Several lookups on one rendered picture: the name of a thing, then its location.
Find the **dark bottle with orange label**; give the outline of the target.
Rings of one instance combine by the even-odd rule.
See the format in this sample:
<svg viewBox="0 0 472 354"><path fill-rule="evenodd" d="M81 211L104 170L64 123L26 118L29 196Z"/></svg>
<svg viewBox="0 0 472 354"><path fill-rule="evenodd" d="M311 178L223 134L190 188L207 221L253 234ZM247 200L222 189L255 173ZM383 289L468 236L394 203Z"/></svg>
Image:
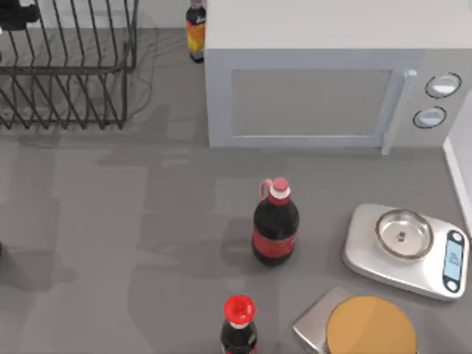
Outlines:
<svg viewBox="0 0 472 354"><path fill-rule="evenodd" d="M186 38L189 56L195 63L204 62L207 11L202 0L190 0L186 11Z"/></svg>

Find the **dark bottle with red cap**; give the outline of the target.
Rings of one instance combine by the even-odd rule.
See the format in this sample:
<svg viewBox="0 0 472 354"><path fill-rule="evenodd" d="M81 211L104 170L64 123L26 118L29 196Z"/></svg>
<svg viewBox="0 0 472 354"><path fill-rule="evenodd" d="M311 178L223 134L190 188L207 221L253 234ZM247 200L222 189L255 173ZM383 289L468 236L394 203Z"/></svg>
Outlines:
<svg viewBox="0 0 472 354"><path fill-rule="evenodd" d="M245 294L233 294L223 304L222 354L257 354L256 307Z"/></svg>

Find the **pale microwave oven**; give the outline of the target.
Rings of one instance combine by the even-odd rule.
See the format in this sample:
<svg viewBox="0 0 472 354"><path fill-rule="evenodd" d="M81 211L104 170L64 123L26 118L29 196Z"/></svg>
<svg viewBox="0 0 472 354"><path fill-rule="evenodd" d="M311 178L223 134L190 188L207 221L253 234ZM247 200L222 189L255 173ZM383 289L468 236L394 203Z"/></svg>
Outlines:
<svg viewBox="0 0 472 354"><path fill-rule="evenodd" d="M206 107L213 148L377 148L417 78L393 148L439 148L472 90L472 0L208 0ZM427 95L458 74L451 96ZM445 121L417 128L439 106Z"/></svg>

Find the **silver kitchen scale with bowl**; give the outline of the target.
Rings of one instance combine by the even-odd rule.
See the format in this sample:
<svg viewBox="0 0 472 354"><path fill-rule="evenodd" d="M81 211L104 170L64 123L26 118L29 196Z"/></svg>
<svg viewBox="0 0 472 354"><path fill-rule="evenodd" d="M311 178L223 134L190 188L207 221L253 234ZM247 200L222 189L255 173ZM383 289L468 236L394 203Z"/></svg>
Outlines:
<svg viewBox="0 0 472 354"><path fill-rule="evenodd" d="M409 209L360 204L351 217L344 264L372 280L442 301L462 297L471 243L459 227Z"/></svg>

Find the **silver scale with orange plate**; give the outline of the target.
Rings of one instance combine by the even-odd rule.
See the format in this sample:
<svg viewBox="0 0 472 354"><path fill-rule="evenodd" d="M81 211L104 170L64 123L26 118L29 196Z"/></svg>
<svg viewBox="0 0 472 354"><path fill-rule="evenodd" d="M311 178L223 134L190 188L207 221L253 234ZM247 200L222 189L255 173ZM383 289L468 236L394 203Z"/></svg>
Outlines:
<svg viewBox="0 0 472 354"><path fill-rule="evenodd" d="M293 324L313 354L420 354L414 325L395 303L334 287Z"/></svg>

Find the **small microwave knob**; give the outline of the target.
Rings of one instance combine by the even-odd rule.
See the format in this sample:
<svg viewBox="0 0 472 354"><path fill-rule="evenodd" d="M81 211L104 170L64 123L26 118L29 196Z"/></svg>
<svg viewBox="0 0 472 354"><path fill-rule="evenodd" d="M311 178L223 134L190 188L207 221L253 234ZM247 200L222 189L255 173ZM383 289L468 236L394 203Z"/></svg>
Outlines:
<svg viewBox="0 0 472 354"><path fill-rule="evenodd" d="M432 129L441 125L447 118L447 112L444 108L435 106L418 111L413 119L413 124L419 129Z"/></svg>

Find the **large microwave knob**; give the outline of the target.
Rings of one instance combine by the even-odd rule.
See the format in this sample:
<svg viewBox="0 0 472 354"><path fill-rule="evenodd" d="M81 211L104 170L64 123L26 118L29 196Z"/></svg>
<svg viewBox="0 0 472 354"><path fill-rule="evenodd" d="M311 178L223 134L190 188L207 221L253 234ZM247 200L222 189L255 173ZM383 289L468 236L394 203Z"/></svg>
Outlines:
<svg viewBox="0 0 472 354"><path fill-rule="evenodd" d="M425 91L434 99L442 99L454 94L462 85L462 79L458 74L447 73L432 77L426 84Z"/></svg>

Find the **black object in rack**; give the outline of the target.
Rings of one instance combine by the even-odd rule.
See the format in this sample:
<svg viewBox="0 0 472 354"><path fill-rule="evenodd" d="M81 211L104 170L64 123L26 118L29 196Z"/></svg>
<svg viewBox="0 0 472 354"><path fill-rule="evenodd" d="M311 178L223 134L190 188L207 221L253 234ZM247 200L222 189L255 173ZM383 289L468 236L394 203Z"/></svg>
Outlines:
<svg viewBox="0 0 472 354"><path fill-rule="evenodd" d="M19 0L0 0L0 28L5 31L22 31L28 24L39 20L40 11L35 4L20 5Z"/></svg>

